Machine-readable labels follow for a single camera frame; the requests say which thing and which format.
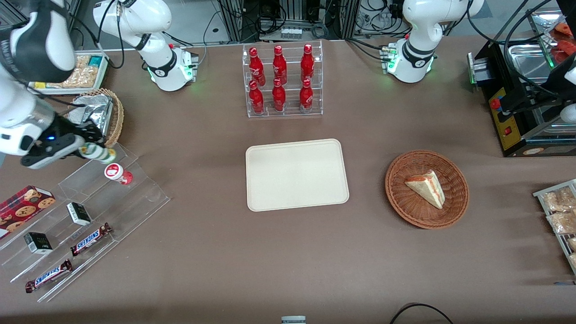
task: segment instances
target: sandwich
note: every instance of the sandwich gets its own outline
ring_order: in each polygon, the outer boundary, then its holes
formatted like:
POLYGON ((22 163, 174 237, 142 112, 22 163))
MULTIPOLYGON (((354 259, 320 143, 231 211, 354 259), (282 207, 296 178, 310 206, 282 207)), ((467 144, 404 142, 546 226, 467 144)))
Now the sandwich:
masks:
POLYGON ((446 198, 444 197, 440 181, 438 181, 438 177, 434 171, 430 170, 428 173, 423 175, 411 176, 406 179, 404 183, 434 207, 442 209, 442 205, 444 204, 444 201, 446 201, 446 198))

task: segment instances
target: yellow panel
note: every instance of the yellow panel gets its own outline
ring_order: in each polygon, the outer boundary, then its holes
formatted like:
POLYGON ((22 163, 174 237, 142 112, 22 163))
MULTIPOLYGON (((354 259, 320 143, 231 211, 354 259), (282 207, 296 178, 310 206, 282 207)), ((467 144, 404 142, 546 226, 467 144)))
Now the yellow panel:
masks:
MULTIPOLYGON (((504 91, 504 88, 500 89, 500 91, 498 91, 492 98, 490 98, 488 104, 490 104, 492 99, 496 99, 500 96, 504 97, 505 95, 506 92, 504 91)), ((522 138, 520 137, 520 131, 518 130, 518 126, 516 125, 516 119, 512 116, 507 121, 501 123, 500 121, 498 121, 498 110, 490 108, 490 111, 492 112, 492 116, 494 117, 494 123, 496 124, 496 129, 498 130, 498 137, 500 138, 500 142, 502 143, 502 147, 504 148, 504 150, 507 150, 512 146, 514 146, 516 143, 520 142, 522 138), (504 129, 506 129, 507 127, 510 127, 510 129, 512 130, 512 132, 508 135, 504 133, 504 129)))

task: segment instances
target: red cookie box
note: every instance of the red cookie box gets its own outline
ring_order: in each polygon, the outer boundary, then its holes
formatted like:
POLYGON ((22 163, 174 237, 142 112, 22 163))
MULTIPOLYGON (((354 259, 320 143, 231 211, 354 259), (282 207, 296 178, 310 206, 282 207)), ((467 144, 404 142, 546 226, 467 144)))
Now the red cookie box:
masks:
POLYGON ((51 192, 27 186, 0 204, 0 239, 56 202, 51 192))

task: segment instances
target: small bottle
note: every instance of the small bottle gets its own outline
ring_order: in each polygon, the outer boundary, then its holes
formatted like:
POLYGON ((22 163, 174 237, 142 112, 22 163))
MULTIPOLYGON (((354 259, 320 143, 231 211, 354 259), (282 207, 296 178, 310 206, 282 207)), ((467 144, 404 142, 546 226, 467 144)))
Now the small bottle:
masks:
POLYGON ((248 52, 250 53, 250 73, 252 79, 258 82, 258 86, 264 86, 266 84, 266 77, 264 76, 262 60, 258 57, 258 50, 256 47, 251 47, 248 52))
POLYGON ((310 88, 310 79, 304 79, 300 90, 300 111, 307 114, 312 111, 312 96, 314 92, 310 88))
POLYGON ((282 85, 288 82, 288 69, 286 67, 286 58, 282 54, 282 46, 274 46, 274 61, 272 62, 274 68, 274 78, 279 78, 282 85))
POLYGON ((104 175, 106 178, 126 186, 129 185, 134 178, 132 172, 124 170, 124 168, 118 163, 108 164, 106 169, 104 169, 104 175))
POLYGON ((95 143, 85 143, 78 151, 82 157, 99 161, 102 164, 110 164, 116 159, 114 149, 103 148, 95 143))
POLYGON ((249 83, 250 92, 248 96, 250 97, 250 105, 254 114, 261 115, 264 113, 264 96, 262 96, 262 91, 258 89, 258 84, 255 80, 250 80, 249 83))
POLYGON ((314 57, 312 56, 312 45, 304 45, 304 55, 300 61, 300 68, 302 70, 300 79, 304 82, 305 79, 312 79, 314 76, 314 57))
POLYGON ((278 112, 283 112, 286 108, 286 91, 282 86, 282 81, 280 78, 274 79, 272 97, 274 98, 274 109, 276 109, 278 112))

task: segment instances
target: black machine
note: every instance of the black machine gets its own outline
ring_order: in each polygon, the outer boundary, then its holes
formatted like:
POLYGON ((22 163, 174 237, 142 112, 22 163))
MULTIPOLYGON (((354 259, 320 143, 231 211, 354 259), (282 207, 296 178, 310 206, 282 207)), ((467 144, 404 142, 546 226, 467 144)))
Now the black machine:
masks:
POLYGON ((541 3, 527 11, 534 37, 510 40, 519 21, 506 40, 488 42, 474 58, 468 55, 471 82, 491 107, 506 157, 576 155, 576 123, 560 118, 562 109, 576 102, 576 84, 565 77, 576 67, 576 53, 555 55, 558 37, 568 36, 554 30, 566 23, 576 32, 576 2, 557 2, 555 10, 539 9, 541 3))

